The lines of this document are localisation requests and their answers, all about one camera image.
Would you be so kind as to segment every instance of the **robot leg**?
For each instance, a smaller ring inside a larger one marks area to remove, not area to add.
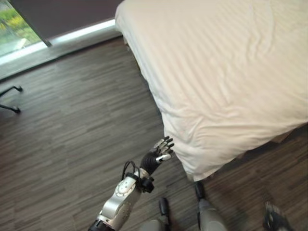
[[[228,231],[218,211],[205,199],[203,184],[196,182],[195,189],[199,200],[199,229],[201,231]]]
[[[159,209],[161,216],[156,220],[151,220],[144,223],[139,231],[170,231],[169,207],[166,198],[160,199]]]

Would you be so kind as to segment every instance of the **black cable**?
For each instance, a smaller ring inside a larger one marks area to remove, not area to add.
[[[137,167],[136,164],[135,164],[135,162],[132,161],[132,160],[129,160],[129,161],[127,161],[127,162],[124,164],[121,180],[124,180],[125,173],[126,173],[126,169],[129,167],[129,165],[132,165],[132,166],[133,166],[133,174],[135,173],[136,170],[138,171],[138,181],[137,181],[137,184],[138,184],[138,187],[141,189],[140,168]]]

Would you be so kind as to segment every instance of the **mattress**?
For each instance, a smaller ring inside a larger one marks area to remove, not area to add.
[[[308,121],[307,1],[125,0],[115,18],[194,180]]]

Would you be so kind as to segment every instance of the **caster wheel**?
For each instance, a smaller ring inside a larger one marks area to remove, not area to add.
[[[24,89],[21,86],[19,86],[16,90],[18,90],[19,92],[23,92],[24,91]]]
[[[21,113],[21,110],[19,109],[19,107],[14,107],[13,111],[14,111],[16,114],[20,114],[20,113]]]

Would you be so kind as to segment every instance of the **white bedsheet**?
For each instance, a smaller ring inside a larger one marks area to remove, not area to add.
[[[125,0],[116,12],[187,173],[307,122],[304,0]]]

